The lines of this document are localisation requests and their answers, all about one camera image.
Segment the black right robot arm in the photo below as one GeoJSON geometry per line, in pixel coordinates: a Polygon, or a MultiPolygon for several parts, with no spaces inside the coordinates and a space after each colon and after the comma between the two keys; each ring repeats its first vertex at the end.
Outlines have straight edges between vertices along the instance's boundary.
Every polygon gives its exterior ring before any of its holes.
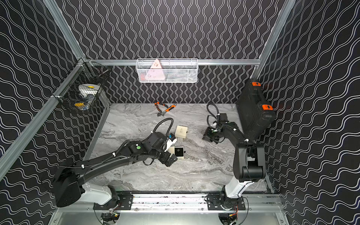
{"type": "Polygon", "coordinates": [[[215,144],[229,140],[234,146],[233,177],[223,192],[226,199],[239,198],[248,187],[265,178],[264,149],[246,138],[235,122],[229,122],[227,114],[218,113],[214,118],[202,139],[215,144]]]}

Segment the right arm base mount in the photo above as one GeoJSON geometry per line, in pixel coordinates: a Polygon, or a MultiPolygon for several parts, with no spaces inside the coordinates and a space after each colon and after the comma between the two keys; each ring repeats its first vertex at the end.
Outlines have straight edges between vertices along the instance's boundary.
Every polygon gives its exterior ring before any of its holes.
{"type": "Polygon", "coordinates": [[[204,198],[209,211],[244,211],[243,197],[228,198],[223,194],[210,194],[204,198]]]}

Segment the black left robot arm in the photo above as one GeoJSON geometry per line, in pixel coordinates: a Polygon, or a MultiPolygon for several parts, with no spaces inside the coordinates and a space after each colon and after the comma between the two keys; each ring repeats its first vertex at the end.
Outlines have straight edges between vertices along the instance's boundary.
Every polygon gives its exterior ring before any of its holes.
{"type": "Polygon", "coordinates": [[[61,165],[52,181],[56,206],[69,206],[85,196],[85,183],[108,171],[143,162],[147,159],[158,159],[170,167],[177,157],[168,150],[176,143],[174,134],[165,136],[160,132],[151,133],[143,141],[125,141],[118,150],[90,160],[61,165]]]}

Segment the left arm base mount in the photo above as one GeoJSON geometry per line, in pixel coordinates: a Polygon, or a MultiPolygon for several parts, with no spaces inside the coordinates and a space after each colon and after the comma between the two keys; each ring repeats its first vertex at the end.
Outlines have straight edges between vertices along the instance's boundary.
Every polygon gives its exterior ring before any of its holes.
{"type": "Polygon", "coordinates": [[[93,209],[94,210],[103,210],[103,211],[117,211],[117,210],[131,210],[132,203],[133,203],[133,195],[119,195],[114,196],[111,198],[110,201],[105,203],[104,205],[100,205],[97,203],[94,203],[93,209]]]}

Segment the cream jewelry box sleeve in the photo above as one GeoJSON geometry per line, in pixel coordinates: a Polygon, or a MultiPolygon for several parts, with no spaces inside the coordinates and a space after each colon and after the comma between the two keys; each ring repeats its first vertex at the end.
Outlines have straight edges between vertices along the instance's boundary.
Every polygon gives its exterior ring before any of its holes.
{"type": "Polygon", "coordinates": [[[188,133],[188,127],[178,125],[175,130],[175,136],[177,138],[186,138],[188,133]]]}

